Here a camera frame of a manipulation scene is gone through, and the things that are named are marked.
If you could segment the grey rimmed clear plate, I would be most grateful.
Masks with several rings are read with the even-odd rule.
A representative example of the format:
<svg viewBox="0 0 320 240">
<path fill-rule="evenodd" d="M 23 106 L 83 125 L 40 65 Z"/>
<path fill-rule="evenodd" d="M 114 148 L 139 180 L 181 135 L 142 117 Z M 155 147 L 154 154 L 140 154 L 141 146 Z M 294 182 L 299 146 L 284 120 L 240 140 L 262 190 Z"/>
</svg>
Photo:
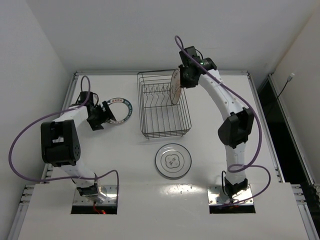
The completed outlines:
<svg viewBox="0 0 320 240">
<path fill-rule="evenodd" d="M 161 176 L 170 180 L 178 180 L 190 171 L 192 156 L 183 145 L 168 143 L 156 152 L 154 163 Z"/>
</svg>

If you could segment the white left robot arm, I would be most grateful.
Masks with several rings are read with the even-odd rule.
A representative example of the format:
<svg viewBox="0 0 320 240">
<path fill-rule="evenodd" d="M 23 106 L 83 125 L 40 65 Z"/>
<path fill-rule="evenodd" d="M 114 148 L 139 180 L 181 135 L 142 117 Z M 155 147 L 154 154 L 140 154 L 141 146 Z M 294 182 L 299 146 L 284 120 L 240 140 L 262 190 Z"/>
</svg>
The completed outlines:
<svg viewBox="0 0 320 240">
<path fill-rule="evenodd" d="M 63 170 L 76 186 L 79 195 L 102 204 L 107 189 L 99 184 L 98 176 L 81 160 L 81 145 L 77 128 L 88 123 L 92 131 L 103 130 L 102 124 L 114 121 L 109 103 L 94 102 L 93 92 L 82 91 L 75 103 L 53 121 L 40 126 L 41 154 L 46 164 Z"/>
</svg>

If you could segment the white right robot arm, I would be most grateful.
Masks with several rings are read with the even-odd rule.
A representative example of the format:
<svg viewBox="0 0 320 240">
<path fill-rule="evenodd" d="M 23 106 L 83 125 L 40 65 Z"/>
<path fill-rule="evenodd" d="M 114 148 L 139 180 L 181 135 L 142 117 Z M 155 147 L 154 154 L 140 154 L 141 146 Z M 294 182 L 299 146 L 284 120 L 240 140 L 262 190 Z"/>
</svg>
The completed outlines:
<svg viewBox="0 0 320 240">
<path fill-rule="evenodd" d="M 183 88 L 203 87 L 217 106 L 223 123 L 217 134 L 226 151 L 227 172 L 222 191 L 229 198 L 248 187 L 244 150 L 252 132 L 255 112 L 244 100 L 238 100 L 223 83 L 216 64 L 209 57 L 202 58 L 194 46 L 179 52 L 182 64 L 174 70 L 169 84 L 159 86 L 143 83 L 142 94 L 148 99 L 162 100 L 164 106 L 176 105 Z"/>
</svg>

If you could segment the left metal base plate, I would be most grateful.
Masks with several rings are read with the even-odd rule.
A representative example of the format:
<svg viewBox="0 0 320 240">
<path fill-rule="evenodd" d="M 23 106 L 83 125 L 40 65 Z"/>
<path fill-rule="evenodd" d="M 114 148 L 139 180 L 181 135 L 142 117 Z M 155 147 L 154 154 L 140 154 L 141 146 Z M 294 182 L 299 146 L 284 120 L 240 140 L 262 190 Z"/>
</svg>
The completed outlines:
<svg viewBox="0 0 320 240">
<path fill-rule="evenodd" d="M 116 185 L 93 185 L 87 188 L 77 188 L 73 197 L 74 206 L 117 206 L 118 187 Z"/>
</svg>

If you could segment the metal base plate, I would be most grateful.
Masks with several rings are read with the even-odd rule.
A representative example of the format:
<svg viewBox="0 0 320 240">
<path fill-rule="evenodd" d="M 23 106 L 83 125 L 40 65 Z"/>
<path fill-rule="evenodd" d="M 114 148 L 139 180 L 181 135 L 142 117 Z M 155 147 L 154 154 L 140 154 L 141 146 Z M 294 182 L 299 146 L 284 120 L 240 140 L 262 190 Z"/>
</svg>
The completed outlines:
<svg viewBox="0 0 320 240">
<path fill-rule="evenodd" d="M 234 194 L 231 198 L 229 198 L 222 190 L 221 185 L 212 185 L 207 188 L 207 196 L 208 196 L 208 205 L 218 207 L 222 205 L 231 204 L 240 205 L 240 206 L 253 206 L 253 194 L 251 185 L 249 184 L 245 190 L 240 190 L 236 194 Z"/>
<path fill-rule="evenodd" d="M 93 185 L 87 188 L 77 188 L 73 197 L 74 206 L 117 206 L 118 187 L 116 185 Z"/>
</svg>

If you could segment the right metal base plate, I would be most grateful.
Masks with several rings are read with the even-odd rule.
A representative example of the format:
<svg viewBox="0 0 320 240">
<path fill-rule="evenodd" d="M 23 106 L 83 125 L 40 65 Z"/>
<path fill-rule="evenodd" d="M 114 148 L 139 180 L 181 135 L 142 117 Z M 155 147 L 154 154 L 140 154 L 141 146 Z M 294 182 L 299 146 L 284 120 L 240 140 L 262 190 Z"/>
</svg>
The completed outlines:
<svg viewBox="0 0 320 240">
<path fill-rule="evenodd" d="M 234 194 L 231 198 L 229 198 L 222 190 L 221 185 L 212 185 L 207 188 L 207 196 L 208 196 L 208 205 L 218 207 L 222 205 L 231 204 L 240 205 L 240 206 L 253 206 L 253 194 L 251 185 L 249 184 L 245 190 L 240 190 L 236 194 Z"/>
</svg>

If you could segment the green rimmed white plate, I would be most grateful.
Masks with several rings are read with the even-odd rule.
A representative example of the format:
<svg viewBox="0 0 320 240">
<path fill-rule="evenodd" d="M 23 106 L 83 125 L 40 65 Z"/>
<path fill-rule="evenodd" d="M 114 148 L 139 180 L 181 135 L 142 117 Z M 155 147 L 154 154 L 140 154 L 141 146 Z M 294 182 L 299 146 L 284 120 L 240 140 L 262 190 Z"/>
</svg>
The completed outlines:
<svg viewBox="0 0 320 240">
<path fill-rule="evenodd" d="M 107 122 L 111 125 L 121 125 L 127 122 L 133 113 L 131 102 L 123 97 L 115 97 L 106 101 L 116 121 Z"/>
</svg>

